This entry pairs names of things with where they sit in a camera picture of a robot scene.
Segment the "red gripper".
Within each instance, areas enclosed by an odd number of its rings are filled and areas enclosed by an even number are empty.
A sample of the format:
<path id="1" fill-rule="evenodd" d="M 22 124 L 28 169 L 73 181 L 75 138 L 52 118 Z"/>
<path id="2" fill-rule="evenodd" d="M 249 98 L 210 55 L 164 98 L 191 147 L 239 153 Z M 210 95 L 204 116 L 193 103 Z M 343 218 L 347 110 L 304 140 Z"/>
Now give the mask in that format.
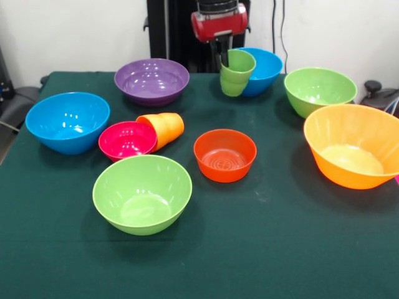
<path id="1" fill-rule="evenodd" d="M 229 66 L 231 38 L 245 32 L 248 13 L 243 3 L 198 3 L 197 11 L 191 13 L 191 25 L 199 41 L 209 42 L 213 69 L 219 72 L 221 65 Z"/>

